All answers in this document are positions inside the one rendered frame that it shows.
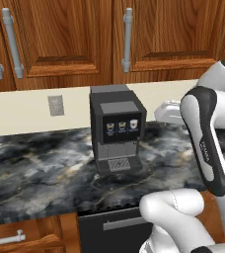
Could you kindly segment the wooden base cabinet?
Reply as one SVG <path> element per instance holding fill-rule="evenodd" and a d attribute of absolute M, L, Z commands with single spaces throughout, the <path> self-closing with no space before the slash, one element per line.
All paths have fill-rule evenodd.
<path fill-rule="evenodd" d="M 216 243 L 225 243 L 219 207 L 208 191 L 201 192 L 201 195 L 204 200 L 204 210 L 197 218 L 203 223 Z"/>

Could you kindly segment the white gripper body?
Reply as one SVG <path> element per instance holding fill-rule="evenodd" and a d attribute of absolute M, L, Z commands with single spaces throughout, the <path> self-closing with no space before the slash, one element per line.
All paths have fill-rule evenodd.
<path fill-rule="evenodd" d="M 183 125 L 184 121 L 180 112 L 180 101 L 165 101 L 154 112 L 157 122 Z"/>

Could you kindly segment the wooden drawer front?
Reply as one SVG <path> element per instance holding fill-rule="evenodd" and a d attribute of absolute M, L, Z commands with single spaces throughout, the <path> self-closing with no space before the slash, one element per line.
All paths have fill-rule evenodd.
<path fill-rule="evenodd" d="M 77 214 L 67 213 L 0 225 L 0 239 L 18 235 L 26 239 L 0 244 L 0 253 L 81 253 Z"/>

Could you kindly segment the grey wall outlet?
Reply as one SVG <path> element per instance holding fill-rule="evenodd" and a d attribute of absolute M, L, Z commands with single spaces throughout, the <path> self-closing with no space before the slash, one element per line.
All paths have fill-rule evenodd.
<path fill-rule="evenodd" d="M 63 116 L 64 107 L 63 107 L 63 98 L 61 95 L 58 96 L 48 96 L 48 106 L 49 112 L 52 117 Z"/>

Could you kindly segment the black dishwasher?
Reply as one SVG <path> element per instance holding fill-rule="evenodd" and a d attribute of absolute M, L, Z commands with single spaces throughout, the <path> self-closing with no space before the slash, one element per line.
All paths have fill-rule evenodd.
<path fill-rule="evenodd" d="M 122 219 L 142 217 L 139 208 L 101 212 L 79 212 L 78 225 L 81 253 L 139 253 L 150 236 L 150 222 L 113 230 L 103 230 L 103 224 Z"/>

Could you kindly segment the black grey coffee machine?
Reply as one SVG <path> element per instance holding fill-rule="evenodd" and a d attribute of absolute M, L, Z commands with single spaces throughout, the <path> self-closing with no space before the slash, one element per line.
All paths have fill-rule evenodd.
<path fill-rule="evenodd" d="M 138 156 L 147 111 L 126 85 L 90 88 L 92 145 L 100 175 L 142 169 Z"/>

